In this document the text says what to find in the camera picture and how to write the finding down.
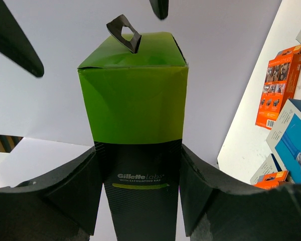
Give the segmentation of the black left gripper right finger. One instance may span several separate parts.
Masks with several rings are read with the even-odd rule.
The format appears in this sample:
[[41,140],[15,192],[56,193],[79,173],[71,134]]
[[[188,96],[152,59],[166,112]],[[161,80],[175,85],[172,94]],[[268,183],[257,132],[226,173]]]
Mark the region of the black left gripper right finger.
[[191,240],[301,240],[301,184],[261,189],[183,146],[180,196]]

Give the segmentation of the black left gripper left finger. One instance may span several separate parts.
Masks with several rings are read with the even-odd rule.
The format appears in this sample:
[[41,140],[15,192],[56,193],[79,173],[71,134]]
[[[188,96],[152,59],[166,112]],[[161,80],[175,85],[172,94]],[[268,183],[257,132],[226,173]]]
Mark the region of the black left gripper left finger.
[[94,148],[46,174],[0,188],[0,240],[89,240],[101,188]]

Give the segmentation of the black green GilletteLabs box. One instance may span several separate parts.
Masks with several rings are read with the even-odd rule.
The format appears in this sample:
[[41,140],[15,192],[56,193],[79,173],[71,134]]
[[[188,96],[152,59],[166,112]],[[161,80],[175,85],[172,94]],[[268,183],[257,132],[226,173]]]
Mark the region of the black green GilletteLabs box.
[[118,240],[174,240],[189,67],[169,32],[120,15],[78,75]]

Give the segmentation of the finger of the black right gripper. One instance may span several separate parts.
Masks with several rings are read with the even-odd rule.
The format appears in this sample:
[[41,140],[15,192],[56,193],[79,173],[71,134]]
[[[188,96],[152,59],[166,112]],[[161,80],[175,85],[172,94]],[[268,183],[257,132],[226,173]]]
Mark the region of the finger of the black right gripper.
[[0,0],[0,53],[35,77],[43,77],[44,65],[4,1]]
[[149,0],[149,2],[158,19],[164,20],[168,17],[169,0]]

